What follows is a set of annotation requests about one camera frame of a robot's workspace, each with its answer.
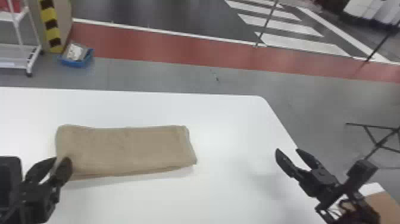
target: concrete floor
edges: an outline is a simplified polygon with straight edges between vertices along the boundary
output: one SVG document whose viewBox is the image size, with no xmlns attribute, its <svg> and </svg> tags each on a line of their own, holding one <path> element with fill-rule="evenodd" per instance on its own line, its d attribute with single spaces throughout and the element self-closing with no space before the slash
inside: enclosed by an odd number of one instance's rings
<svg viewBox="0 0 400 224">
<path fill-rule="evenodd" d="M 341 180 L 352 163 L 371 150 L 364 131 L 345 127 L 345 122 L 400 125 L 400 85 L 383 82 L 107 58 L 73 69 L 46 54 L 31 79 L 22 70 L 0 69 L 0 86 L 259 95 L 298 147 L 314 154 Z M 400 155 L 382 151 L 373 162 L 400 167 Z M 371 181 L 400 201 L 399 178 L 400 170 L 379 170 Z"/>
</svg>

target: black tripod stand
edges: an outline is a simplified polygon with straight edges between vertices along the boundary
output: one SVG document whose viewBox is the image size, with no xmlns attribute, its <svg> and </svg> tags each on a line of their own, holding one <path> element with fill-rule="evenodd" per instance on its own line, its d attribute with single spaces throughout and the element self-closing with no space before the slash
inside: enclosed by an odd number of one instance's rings
<svg viewBox="0 0 400 224">
<path fill-rule="evenodd" d="M 350 126 L 359 126 L 363 127 L 367 135 L 370 137 L 371 142 L 374 144 L 374 148 L 368 155 L 364 158 L 365 160 L 368 160 L 374 153 L 376 153 L 379 149 L 383 150 L 389 150 L 395 153 L 400 154 L 400 150 L 390 148 L 385 146 L 384 144 L 387 143 L 389 138 L 393 137 L 394 135 L 397 134 L 397 137 L 399 139 L 399 145 L 400 145 L 400 126 L 399 127 L 384 127 L 384 126 L 375 126 L 375 125 L 362 125 L 362 124 L 356 124 L 356 123 L 346 123 L 346 125 Z M 374 136 L 372 135 L 371 131 L 369 128 L 376 128 L 376 129 L 384 129 L 384 130 L 390 130 L 390 133 L 387 134 L 385 137 L 383 137 L 381 140 L 377 141 Z"/>
</svg>

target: folded towel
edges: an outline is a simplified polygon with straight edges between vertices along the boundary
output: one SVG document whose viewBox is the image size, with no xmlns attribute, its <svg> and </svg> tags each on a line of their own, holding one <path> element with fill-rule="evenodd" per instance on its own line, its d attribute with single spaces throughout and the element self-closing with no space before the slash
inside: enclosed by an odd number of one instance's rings
<svg viewBox="0 0 400 224">
<path fill-rule="evenodd" d="M 185 126 L 92 128 L 62 125 L 57 158 L 69 157 L 74 179 L 165 172 L 196 164 Z"/>
</svg>

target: blue tray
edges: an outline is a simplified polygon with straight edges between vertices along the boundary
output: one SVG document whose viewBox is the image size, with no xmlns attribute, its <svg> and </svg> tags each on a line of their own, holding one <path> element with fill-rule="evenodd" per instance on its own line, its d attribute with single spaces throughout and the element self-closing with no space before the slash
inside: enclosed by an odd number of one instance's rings
<svg viewBox="0 0 400 224">
<path fill-rule="evenodd" d="M 73 60 L 64 59 L 62 57 L 62 55 L 59 55 L 58 59 L 61 62 L 61 64 L 65 65 L 65 66 L 82 68 L 82 67 L 85 67 L 88 64 L 88 62 L 90 61 L 90 59 L 93 58 L 94 52 L 95 52 L 95 50 L 93 48 L 89 48 L 87 51 L 86 57 L 81 61 L 73 61 Z"/>
</svg>

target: white table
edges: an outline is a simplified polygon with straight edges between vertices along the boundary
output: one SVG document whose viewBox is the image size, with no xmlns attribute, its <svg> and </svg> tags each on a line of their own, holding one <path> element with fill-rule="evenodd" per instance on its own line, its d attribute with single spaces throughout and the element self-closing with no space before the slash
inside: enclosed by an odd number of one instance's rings
<svg viewBox="0 0 400 224">
<path fill-rule="evenodd" d="M 276 164 L 280 148 L 306 167 L 261 97 L 0 88 L 0 154 L 26 172 L 55 155 L 66 123 L 93 127 L 186 125 L 193 168 L 69 182 L 48 223 L 324 223 Z"/>
</svg>

